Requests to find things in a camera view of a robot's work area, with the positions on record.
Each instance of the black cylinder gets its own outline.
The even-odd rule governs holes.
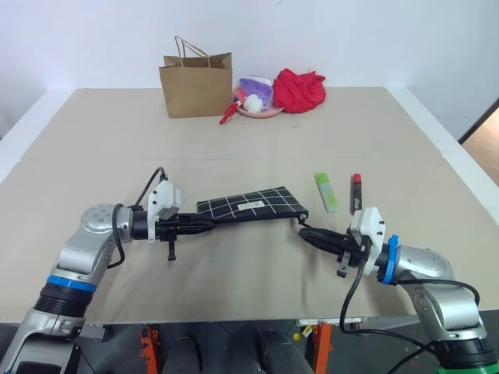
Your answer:
[[[305,356],[280,332],[265,330],[260,344],[267,373],[313,374]]]
[[[133,212],[132,238],[135,240],[145,240],[148,238],[146,210],[136,210]]]
[[[444,369],[475,369],[497,362],[486,338],[434,341],[433,347]]]
[[[381,247],[381,253],[377,257],[376,262],[374,263],[374,265],[379,267],[379,270],[377,271],[377,279],[380,282],[383,280],[384,274],[387,271],[389,253],[390,253],[390,246],[388,244],[383,244],[383,247]]]
[[[34,308],[42,312],[69,317],[83,317],[93,292],[46,283]]]

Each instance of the blue ring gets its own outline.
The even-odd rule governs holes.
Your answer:
[[[398,235],[392,235],[391,238],[388,239],[388,247],[388,264],[387,270],[384,273],[384,278],[381,281],[382,284],[390,284],[391,278],[393,277],[395,260],[397,259]]]
[[[80,282],[78,280],[57,277],[55,275],[49,275],[47,278],[48,283],[57,284],[58,286],[75,288],[76,290],[95,292],[97,286],[95,284]]]

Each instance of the floor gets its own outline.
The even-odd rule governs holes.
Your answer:
[[[494,348],[499,346],[499,311],[481,313]],[[144,360],[140,357],[139,334],[143,325],[113,325],[114,336],[108,342],[89,338],[78,338],[77,342],[87,359],[80,359],[79,374],[142,374],[146,373]],[[166,357],[172,345],[182,336],[194,337],[202,354],[203,374],[221,372],[249,374],[265,373],[260,367],[258,337],[272,328],[282,332],[305,354],[307,341],[295,342],[292,333],[299,329],[294,320],[245,321],[223,323],[165,323],[159,325],[162,353]],[[11,325],[0,324],[0,357],[15,333]],[[394,331],[417,340],[426,341],[419,324],[399,327]],[[333,351],[329,359],[328,373],[386,373],[398,360],[415,348],[390,337],[358,337],[344,335],[333,329],[331,343]],[[429,354],[413,359],[399,373],[432,373],[437,371],[437,362]]]
[[[462,146],[499,185],[499,109]]]

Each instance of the metal bracket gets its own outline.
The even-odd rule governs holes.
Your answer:
[[[102,323],[85,323],[80,332],[81,337],[89,337],[95,340],[103,340],[105,334],[106,329]]]
[[[336,275],[338,275],[339,277],[345,278],[346,274],[348,273],[349,262],[350,262],[350,252],[344,251],[343,257],[342,257],[342,262],[340,263],[340,267],[336,271]]]
[[[345,323],[361,323],[362,318],[360,317],[346,317]],[[309,326],[309,325],[318,325],[319,323],[329,323],[330,325],[339,325],[339,318],[320,318],[320,319],[297,319],[296,325],[298,327]]]
[[[149,194],[147,204],[147,237],[149,242],[156,241],[156,222],[167,220],[180,209],[180,190],[172,183],[163,180]]]
[[[373,270],[377,270],[374,263],[383,248],[384,233],[386,231],[379,210],[376,207],[356,210],[353,214],[350,231],[358,245],[361,245],[363,236],[369,236],[373,243],[363,272],[364,275],[369,275]]]

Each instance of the table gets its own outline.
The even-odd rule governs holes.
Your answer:
[[[1,321],[20,321],[80,215],[99,203],[131,204],[164,166],[196,202],[285,185],[313,226],[345,232],[349,179],[363,176],[364,206],[378,206],[388,236],[446,256],[456,278],[499,307],[499,230],[454,169],[384,88],[334,88],[302,114],[177,118],[161,90],[76,90],[0,184]],[[313,173],[327,172],[340,202],[325,212]],[[355,275],[308,246],[290,220],[217,228],[176,243],[125,245],[87,312],[101,323],[338,317]],[[364,277],[350,316],[413,314],[404,291]]]

